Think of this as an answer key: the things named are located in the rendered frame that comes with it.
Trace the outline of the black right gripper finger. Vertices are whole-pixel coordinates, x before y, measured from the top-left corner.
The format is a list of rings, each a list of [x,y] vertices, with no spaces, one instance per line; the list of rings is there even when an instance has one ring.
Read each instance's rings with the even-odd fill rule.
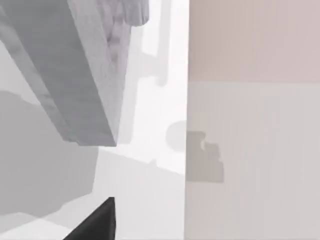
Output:
[[[107,198],[63,240],[115,240],[115,198]]]

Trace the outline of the grey cabinet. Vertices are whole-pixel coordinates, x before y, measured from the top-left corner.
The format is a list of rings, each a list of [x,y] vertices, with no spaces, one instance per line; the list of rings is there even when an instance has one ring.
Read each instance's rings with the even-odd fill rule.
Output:
[[[62,139],[115,147],[131,30],[149,0],[0,0],[0,41]]]

